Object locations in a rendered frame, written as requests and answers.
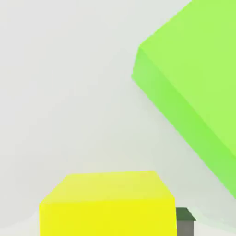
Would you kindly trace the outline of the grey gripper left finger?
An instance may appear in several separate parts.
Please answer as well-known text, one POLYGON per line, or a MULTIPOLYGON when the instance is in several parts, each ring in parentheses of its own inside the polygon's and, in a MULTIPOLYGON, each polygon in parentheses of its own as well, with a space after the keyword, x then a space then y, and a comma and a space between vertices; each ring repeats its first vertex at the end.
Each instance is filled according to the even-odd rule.
POLYGON ((39 213, 14 225, 11 236, 39 236, 39 213))

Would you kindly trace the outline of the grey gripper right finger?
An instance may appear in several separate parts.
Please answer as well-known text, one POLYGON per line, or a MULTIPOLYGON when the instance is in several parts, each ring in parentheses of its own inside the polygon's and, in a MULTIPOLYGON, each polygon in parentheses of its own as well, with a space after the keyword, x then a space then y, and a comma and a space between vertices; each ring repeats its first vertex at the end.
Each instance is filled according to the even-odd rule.
POLYGON ((228 231, 215 220, 197 214, 195 217, 186 207, 176 208, 177 236, 228 236, 228 231))

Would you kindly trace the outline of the small yellow cube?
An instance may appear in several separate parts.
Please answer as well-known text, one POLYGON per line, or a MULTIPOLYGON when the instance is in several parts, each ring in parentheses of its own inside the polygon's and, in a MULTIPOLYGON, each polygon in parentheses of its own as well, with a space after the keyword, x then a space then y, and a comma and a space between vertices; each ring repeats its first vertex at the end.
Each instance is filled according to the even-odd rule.
POLYGON ((39 236, 177 236, 175 199, 155 171, 70 174, 39 204, 39 236))

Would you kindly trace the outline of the large green box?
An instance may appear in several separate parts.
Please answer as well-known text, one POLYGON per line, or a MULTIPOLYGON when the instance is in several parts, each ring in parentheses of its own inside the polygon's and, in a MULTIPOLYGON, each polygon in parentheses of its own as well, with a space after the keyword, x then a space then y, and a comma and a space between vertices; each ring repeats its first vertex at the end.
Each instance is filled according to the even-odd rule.
POLYGON ((191 0, 139 46, 132 79, 236 198, 236 0, 191 0))

